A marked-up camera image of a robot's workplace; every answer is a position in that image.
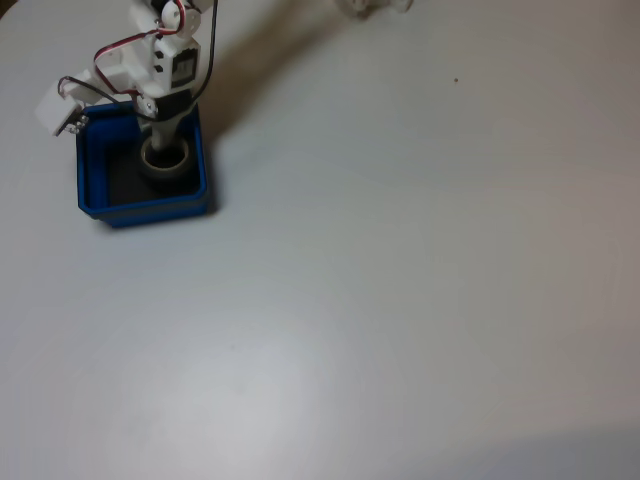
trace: black wire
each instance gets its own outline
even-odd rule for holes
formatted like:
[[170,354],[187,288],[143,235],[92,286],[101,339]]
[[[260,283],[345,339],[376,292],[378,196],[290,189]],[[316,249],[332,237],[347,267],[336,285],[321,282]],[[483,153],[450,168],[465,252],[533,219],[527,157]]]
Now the black wire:
[[[202,96],[202,94],[204,93],[204,91],[207,89],[207,87],[209,86],[209,81],[211,80],[211,76],[213,73],[213,62],[215,59],[215,50],[216,50],[216,28],[217,28],[217,20],[218,20],[218,0],[213,0],[213,14],[212,14],[212,18],[211,18],[211,50],[209,52],[209,68],[207,69],[207,76],[204,79],[204,82],[202,83],[202,86],[200,87],[200,89],[198,90],[198,92],[193,96],[193,99],[191,101],[191,103],[189,104],[189,106],[184,109],[183,111],[177,113],[174,117],[177,117],[178,115],[182,115],[183,113],[188,112],[191,108],[193,108],[193,106],[196,104],[196,102],[200,99],[200,97]],[[107,92],[100,90],[98,87],[94,87],[93,85],[87,83],[87,82],[83,82],[82,80],[78,80],[75,77],[71,77],[71,76],[66,76],[66,77],[62,77],[60,79],[60,82],[58,83],[58,92],[62,95],[62,92],[60,90],[60,88],[62,87],[62,83],[63,82],[71,82],[71,83],[77,83],[78,85],[87,88],[89,90],[91,90],[92,92],[97,93],[98,95],[100,95],[103,98],[106,98],[107,100],[109,100],[111,103],[113,103],[114,105],[118,106],[121,110],[124,110],[125,112],[129,113],[129,114],[133,114],[138,118],[141,118],[143,120],[146,120],[148,122],[158,122],[158,120],[156,120],[153,117],[149,117],[147,115],[144,115],[140,112],[137,112],[136,110],[132,109],[129,107],[129,103],[128,102],[119,102],[118,100],[116,100],[114,97],[112,97],[111,95],[109,95]]]
[[213,0],[213,14],[211,16],[211,50],[209,51],[209,68],[207,69],[207,76],[205,77],[200,90],[193,97],[193,103],[196,103],[204,91],[209,86],[209,80],[211,80],[211,74],[213,73],[213,60],[216,54],[216,29],[218,24],[218,0]]
[[119,102],[118,100],[116,100],[115,98],[113,98],[111,95],[109,95],[107,92],[104,92],[102,90],[100,90],[98,87],[94,87],[93,85],[87,83],[87,82],[83,82],[82,80],[78,80],[77,78],[74,77],[62,77],[60,79],[60,84],[62,85],[63,81],[67,81],[67,82],[71,82],[71,83],[77,83],[78,85],[83,86],[84,88],[87,88],[93,92],[96,92],[98,95],[106,98],[107,100],[109,100],[111,103],[113,103],[114,105],[118,106],[121,110],[124,110],[125,112],[129,113],[129,114],[133,114],[136,117],[142,118],[143,120],[147,120],[149,122],[156,122],[157,120],[153,117],[148,117],[140,112],[135,111],[134,109],[129,107],[129,103],[128,102]]

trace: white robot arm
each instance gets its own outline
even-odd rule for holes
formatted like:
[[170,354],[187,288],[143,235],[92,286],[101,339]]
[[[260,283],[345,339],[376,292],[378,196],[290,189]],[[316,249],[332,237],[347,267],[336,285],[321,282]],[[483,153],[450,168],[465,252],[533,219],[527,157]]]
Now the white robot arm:
[[65,130],[78,133],[87,123],[82,116],[85,104],[128,94],[141,127],[153,130],[153,148],[165,148],[202,93],[203,88],[192,91],[200,60],[200,45],[193,35],[202,13],[212,7],[215,29],[217,4],[217,0],[132,0],[130,18],[140,33],[100,49],[93,68],[52,86],[36,110],[38,119],[52,135]]

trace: table surface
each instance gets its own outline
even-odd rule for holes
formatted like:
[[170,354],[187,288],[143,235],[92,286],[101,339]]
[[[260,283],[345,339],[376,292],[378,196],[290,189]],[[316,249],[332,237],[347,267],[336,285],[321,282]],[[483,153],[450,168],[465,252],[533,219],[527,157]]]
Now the table surface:
[[0,477],[638,478],[638,2],[222,0],[222,207],[112,231],[33,111],[128,3],[0,22]]

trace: cable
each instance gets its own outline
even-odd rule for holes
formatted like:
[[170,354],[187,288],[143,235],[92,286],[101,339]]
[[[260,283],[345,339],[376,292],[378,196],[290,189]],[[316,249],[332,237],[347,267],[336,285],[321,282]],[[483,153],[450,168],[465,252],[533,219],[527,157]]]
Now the cable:
[[204,91],[209,86],[211,80],[211,74],[213,73],[213,61],[216,55],[216,30],[218,27],[218,0],[213,0],[213,13],[211,14],[211,50],[209,51],[209,68],[207,69],[207,75],[204,78],[204,82],[200,86],[200,90],[193,97],[192,104],[196,103]]
[[113,98],[111,95],[109,95],[107,92],[104,92],[102,90],[100,90],[98,87],[94,87],[93,85],[91,85],[90,83],[87,82],[83,82],[82,80],[78,80],[77,78],[74,77],[70,77],[70,76],[66,76],[66,77],[62,77],[60,79],[60,82],[58,82],[58,91],[60,91],[60,88],[62,88],[62,84],[64,82],[71,82],[71,83],[77,83],[78,85],[87,88],[95,93],[97,93],[98,95],[100,95],[101,97],[106,98],[107,100],[109,100],[111,103],[113,103],[114,105],[118,106],[121,110],[124,110],[125,112],[129,113],[129,114],[133,114],[138,118],[141,118],[143,120],[147,120],[148,122],[157,122],[157,120],[153,117],[148,117],[140,112],[137,112],[131,108],[129,108],[127,103],[124,102],[119,102],[118,100],[116,100],[115,98]]
[[138,34],[133,35],[131,37],[124,38],[124,39],[119,40],[119,41],[117,41],[115,43],[112,43],[111,45],[107,45],[106,47],[103,47],[103,48],[101,48],[100,50],[98,50],[96,52],[95,56],[93,57],[93,64],[94,64],[96,73],[98,74],[100,79],[104,82],[104,84],[111,89],[111,91],[113,93],[123,93],[123,94],[130,94],[130,95],[137,95],[138,94],[138,92],[136,90],[125,90],[124,92],[117,91],[114,88],[114,86],[111,84],[109,79],[106,77],[106,75],[104,75],[102,73],[102,70],[100,70],[100,67],[98,67],[98,60],[103,55],[115,50],[116,48],[121,48],[121,47],[124,47],[125,45],[133,43],[133,42],[135,42],[137,40],[142,40],[143,38],[146,38],[149,35],[156,35],[157,34],[157,35],[171,36],[171,35],[177,35],[178,33],[180,33],[182,31],[182,29],[184,28],[184,24],[186,22],[187,14],[186,14],[186,10],[184,8],[184,4],[182,3],[182,0],[174,0],[174,2],[178,5],[178,9],[180,10],[180,22],[179,22],[178,28],[176,30],[168,30],[166,28],[156,28],[155,30],[150,30],[148,32],[138,33]]
[[[209,67],[207,69],[207,75],[206,75],[206,77],[204,79],[204,82],[200,86],[200,89],[193,96],[189,106],[186,109],[184,109],[183,111],[177,113],[175,116],[182,115],[183,113],[185,113],[185,112],[189,111],[191,108],[193,108],[193,106],[196,104],[196,102],[200,99],[200,97],[202,96],[204,91],[209,86],[209,82],[210,82],[211,76],[213,74],[213,63],[214,63],[214,60],[215,60],[217,24],[218,24],[218,0],[213,0],[213,14],[211,16],[211,50],[209,51]],[[144,114],[142,114],[140,112],[137,112],[135,109],[129,108],[127,103],[119,102],[118,100],[116,100],[114,97],[112,97],[108,93],[104,92],[103,90],[100,90],[98,87],[94,87],[93,85],[91,85],[91,84],[89,84],[87,82],[83,82],[82,80],[78,80],[77,78],[74,78],[74,77],[71,77],[71,76],[62,77],[60,79],[60,81],[58,82],[58,93],[60,94],[61,97],[65,96],[64,92],[62,91],[62,86],[63,86],[64,82],[76,83],[76,84],[78,84],[78,85],[80,85],[80,86],[82,86],[84,88],[87,88],[87,89],[91,90],[92,92],[97,93],[101,97],[106,98],[111,103],[113,103],[114,105],[118,106],[121,110],[124,110],[125,112],[127,112],[129,114],[133,114],[136,117],[141,118],[142,120],[146,120],[146,121],[152,122],[152,123],[158,122],[158,120],[156,120],[153,117],[149,117],[149,116],[144,115]]]

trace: blue box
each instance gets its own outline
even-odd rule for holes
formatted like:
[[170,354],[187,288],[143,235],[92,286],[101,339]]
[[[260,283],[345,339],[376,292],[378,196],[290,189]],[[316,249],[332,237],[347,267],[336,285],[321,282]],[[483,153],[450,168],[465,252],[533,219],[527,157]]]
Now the blue box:
[[154,191],[138,174],[134,156],[142,133],[135,115],[116,105],[90,107],[84,114],[89,125],[77,137],[82,211],[115,228],[207,213],[209,182],[198,107],[178,127],[195,150],[197,171],[183,191],[172,194]]

